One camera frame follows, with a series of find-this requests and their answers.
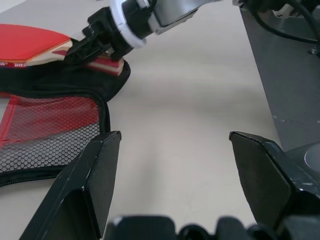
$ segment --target black mesh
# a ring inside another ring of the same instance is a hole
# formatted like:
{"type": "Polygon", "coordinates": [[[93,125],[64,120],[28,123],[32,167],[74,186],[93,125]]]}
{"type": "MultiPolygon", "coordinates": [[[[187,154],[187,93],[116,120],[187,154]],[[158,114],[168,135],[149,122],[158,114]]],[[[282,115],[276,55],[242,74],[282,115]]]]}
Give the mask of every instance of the black mesh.
{"type": "Polygon", "coordinates": [[[67,165],[99,133],[91,98],[11,96],[0,124],[0,186],[2,174],[67,165]]]}

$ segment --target white table surface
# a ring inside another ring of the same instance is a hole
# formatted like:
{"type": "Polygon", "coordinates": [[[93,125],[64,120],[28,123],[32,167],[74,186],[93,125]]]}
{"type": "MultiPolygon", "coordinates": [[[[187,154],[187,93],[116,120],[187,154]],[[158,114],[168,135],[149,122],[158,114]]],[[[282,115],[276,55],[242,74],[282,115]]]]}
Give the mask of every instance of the white table surface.
{"type": "MultiPolygon", "coordinates": [[[[74,37],[107,5],[26,0],[0,13],[0,23],[74,37]]],[[[123,137],[110,218],[170,215],[178,229],[196,222],[209,231],[223,215],[254,222],[228,135],[278,136],[239,10],[231,0],[207,5],[126,60],[131,77],[109,103],[112,129],[123,137]]],[[[52,182],[0,188],[1,239],[19,238],[52,182]]]]}

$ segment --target red mesh pocket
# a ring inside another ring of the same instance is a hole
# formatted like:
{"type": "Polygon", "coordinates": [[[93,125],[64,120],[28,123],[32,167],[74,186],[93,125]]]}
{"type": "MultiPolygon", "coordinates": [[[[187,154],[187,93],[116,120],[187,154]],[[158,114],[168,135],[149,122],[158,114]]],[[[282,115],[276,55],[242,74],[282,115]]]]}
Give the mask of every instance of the red mesh pocket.
{"type": "Polygon", "coordinates": [[[67,165],[99,133],[91,98],[11,96],[0,124],[0,174],[67,165]]]}

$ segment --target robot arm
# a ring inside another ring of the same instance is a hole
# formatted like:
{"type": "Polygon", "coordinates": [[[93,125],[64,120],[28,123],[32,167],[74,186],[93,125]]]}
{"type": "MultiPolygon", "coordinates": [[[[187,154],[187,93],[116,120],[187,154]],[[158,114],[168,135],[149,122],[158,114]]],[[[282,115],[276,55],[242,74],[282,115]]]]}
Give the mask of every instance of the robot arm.
{"type": "MultiPolygon", "coordinates": [[[[65,61],[72,65],[83,64],[93,61],[104,52],[108,52],[117,61],[133,49],[142,48],[147,42],[147,36],[153,33],[160,35],[192,18],[201,6],[218,1],[220,0],[110,0],[109,7],[100,9],[88,18],[89,26],[82,30],[85,38],[74,43],[65,61]]],[[[233,4],[249,9],[257,22],[273,34],[306,43],[320,42],[315,21],[310,17],[310,12],[317,7],[318,1],[233,0],[233,4]],[[272,10],[277,17],[298,17],[302,14],[313,28],[317,39],[294,37],[268,28],[258,15],[258,12],[268,10],[272,10]]]]}

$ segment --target ping pong paddle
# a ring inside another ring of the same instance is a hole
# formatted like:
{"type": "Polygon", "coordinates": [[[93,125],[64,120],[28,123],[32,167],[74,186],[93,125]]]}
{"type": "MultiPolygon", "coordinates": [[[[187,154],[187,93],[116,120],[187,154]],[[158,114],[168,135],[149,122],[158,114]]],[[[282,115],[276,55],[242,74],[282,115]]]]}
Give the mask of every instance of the ping pong paddle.
{"type": "MultiPolygon", "coordinates": [[[[72,47],[70,37],[31,26],[0,24],[0,67],[26,68],[63,61],[72,47]]],[[[86,65],[98,71],[119,76],[124,60],[112,61],[107,54],[86,65]]]]}

